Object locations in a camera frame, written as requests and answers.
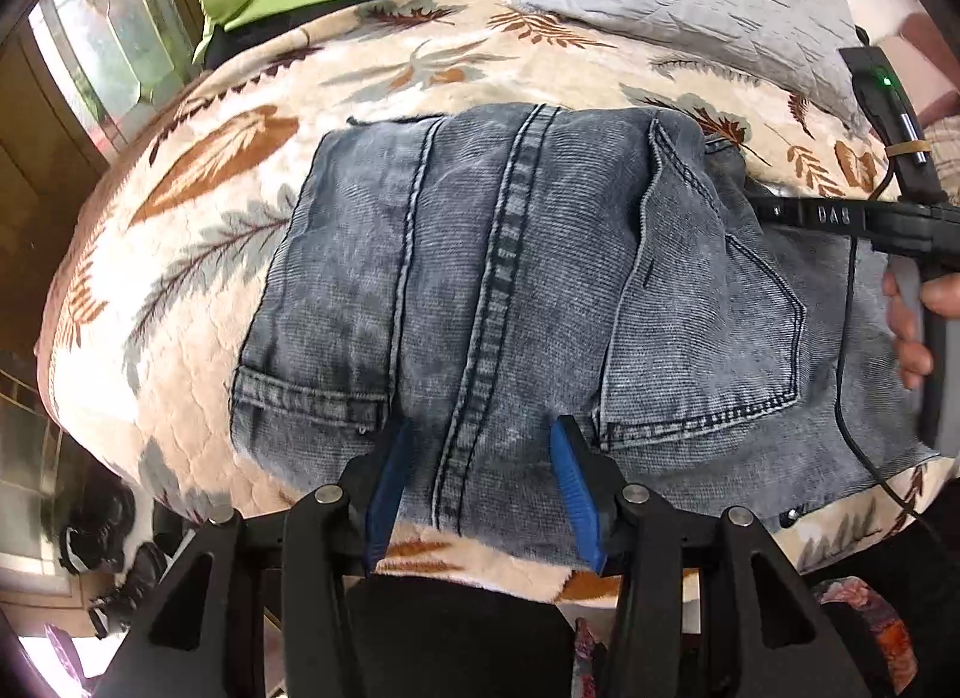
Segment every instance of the black cable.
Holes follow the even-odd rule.
[[[891,158],[889,167],[887,167],[887,174],[880,182],[880,185],[875,188],[874,191],[870,194],[869,199],[875,200],[879,197],[885,188],[890,185],[890,181],[894,177],[894,161]],[[893,487],[891,487],[887,480],[883,478],[883,475],[880,473],[880,470],[871,459],[866,455],[863,449],[857,444],[853,439],[853,436],[850,434],[850,430],[847,427],[847,423],[843,418],[843,407],[840,404],[840,399],[843,393],[843,371],[847,360],[847,340],[848,333],[850,333],[850,319],[851,314],[853,314],[853,285],[856,282],[856,247],[857,239],[851,238],[850,241],[850,263],[848,263],[847,268],[847,300],[844,305],[844,314],[843,314],[843,330],[840,334],[840,352],[837,356],[837,367],[836,367],[836,384],[837,384],[837,398],[833,403],[833,415],[836,418],[837,429],[840,430],[840,435],[843,437],[847,447],[853,452],[860,464],[864,466],[867,473],[870,473],[870,476],[874,478],[874,481],[877,482],[877,485],[887,493],[891,500],[899,506],[899,509],[907,514],[912,516],[915,521],[918,521],[920,525],[923,526],[930,535],[930,540],[933,541],[934,545],[944,554],[944,557],[947,558],[947,561],[950,562],[955,568],[960,570],[960,562],[957,562],[957,558],[954,556],[952,551],[947,547],[947,543],[944,542],[943,537],[937,532],[926,519],[921,516],[918,511],[916,511],[913,506],[907,503],[904,498],[901,498],[899,495],[894,492]]]

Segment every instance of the metal bolt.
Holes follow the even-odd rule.
[[[344,490],[341,490],[335,484],[325,484],[315,493],[318,503],[336,503],[344,496]]]
[[[754,514],[750,509],[745,509],[743,506],[734,506],[727,511],[727,516],[738,527],[749,527],[754,523]]]
[[[628,484],[623,487],[623,499],[628,503],[646,503],[650,499],[650,490],[641,484]]]
[[[233,508],[232,506],[227,506],[226,504],[222,506],[217,506],[210,513],[209,522],[211,525],[216,525],[217,527],[222,527],[226,525],[233,519]]]

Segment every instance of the gray handle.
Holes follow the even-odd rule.
[[[933,354],[933,372],[923,380],[920,396],[920,440],[947,457],[960,454],[960,321],[947,321],[920,302],[923,281],[944,273],[916,260],[891,256],[890,268],[901,297],[917,319],[919,340]]]

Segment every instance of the window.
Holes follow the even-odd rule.
[[[173,0],[41,0],[30,25],[61,94],[109,161],[194,74]]]

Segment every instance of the brown leaf print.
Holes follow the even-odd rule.
[[[451,545],[448,541],[425,541],[419,538],[392,543],[387,547],[387,554],[377,566],[376,572],[435,574],[462,571],[462,565],[445,562],[443,559],[418,559],[434,552],[442,552]]]
[[[419,562],[416,559],[409,561],[381,562],[376,567],[377,573],[403,573],[403,574],[435,574],[435,573],[459,573],[464,570],[462,565],[455,565],[452,562],[444,562],[443,559],[426,559]]]
[[[913,474],[910,476],[910,489],[907,490],[906,495],[904,495],[904,502],[912,509],[916,509],[917,502],[920,500],[920,495],[923,495],[923,474],[925,474],[925,472],[926,463],[916,466],[913,469]],[[899,514],[897,514],[893,527],[890,528],[890,532],[887,533],[887,535],[885,535],[883,538],[890,538],[891,535],[896,535],[901,530],[904,530],[907,519],[908,514],[906,514],[906,511],[901,511]]]
[[[786,160],[793,164],[798,180],[805,181],[806,188],[816,188],[821,182],[835,183],[817,155],[803,145],[791,145],[787,148]]]
[[[487,21],[488,28],[499,29],[502,32],[517,32],[518,40],[530,38],[532,44],[546,40],[547,44],[558,47],[613,47],[611,44],[599,43],[589,37],[583,37],[572,29],[560,24],[556,16],[533,13],[520,13],[517,10],[508,10],[501,15],[493,16]]]
[[[449,549],[451,546],[447,541],[414,540],[402,541],[402,543],[392,543],[387,547],[387,554],[384,559],[411,558],[419,555],[429,554],[430,552],[440,552]]]
[[[163,145],[176,130],[183,124],[186,124],[186,121],[190,121],[193,116],[208,110],[214,102],[223,101],[228,95],[240,94],[246,87],[258,85],[264,77],[277,77],[277,73],[279,73],[280,70],[290,68],[296,62],[304,61],[306,57],[319,50],[323,50],[323,46],[306,46],[288,50],[288,52],[277,55],[277,57],[272,59],[270,63],[267,63],[267,65],[254,76],[247,78],[241,83],[237,83],[235,86],[222,90],[219,94],[215,94],[212,97],[196,97],[192,98],[192,100],[184,100],[179,110],[176,111],[176,116],[157,134],[157,138],[154,140],[154,144],[150,149],[149,164],[152,166],[152,164],[157,161],[157,153],[160,152],[160,145]]]
[[[797,121],[797,124],[803,126],[803,132],[805,132],[811,140],[816,140],[806,127],[806,110],[809,106],[808,99],[802,94],[791,94],[786,104],[787,107],[790,108],[790,115],[793,116],[794,121]]]
[[[174,162],[133,214],[131,226],[213,191],[280,150],[299,129],[295,118],[261,105],[234,116]]]
[[[862,188],[866,193],[874,191],[875,180],[877,180],[877,161],[869,150],[863,156],[857,156],[846,143],[837,140],[833,153],[836,154],[837,164],[840,164],[848,186]]]
[[[64,300],[66,308],[66,321],[61,330],[56,334],[54,345],[56,347],[82,348],[83,347],[83,327],[90,324],[97,316],[102,314],[104,308],[107,308],[107,302],[99,300],[93,296],[90,283],[90,271],[93,269],[93,253],[96,250],[96,244],[103,234],[103,228],[97,232],[94,238],[88,244],[83,258],[80,259],[77,269],[74,271],[70,287]]]
[[[616,598],[620,594],[619,576],[597,576],[592,571],[575,570],[566,582],[554,603]]]
[[[421,23],[433,23],[435,20],[442,22],[444,18],[453,15],[458,9],[456,7],[437,7],[432,1],[427,0],[410,2],[406,8],[397,8],[392,6],[391,3],[377,5],[364,12],[364,16],[371,20],[377,20],[379,23],[396,26],[398,29],[408,29]]]
[[[449,70],[440,70],[438,73],[433,73],[430,76],[426,84],[428,86],[435,86],[438,83],[462,83],[467,79],[467,73],[465,73],[460,67],[453,67]]]
[[[634,105],[655,105],[690,116],[700,125],[704,135],[720,135],[738,148],[750,151],[763,164],[770,166],[770,162],[750,148],[750,145],[747,145],[749,135],[747,119],[738,118],[731,113],[721,113],[695,94],[684,94],[678,100],[669,100],[666,97],[651,94],[651,92],[643,89],[631,88],[622,83],[620,84],[620,90]]]
[[[829,184],[825,183],[822,183],[817,187],[817,193],[819,193],[820,196],[825,196],[827,198],[844,195],[841,188],[837,188],[837,186],[830,186]]]

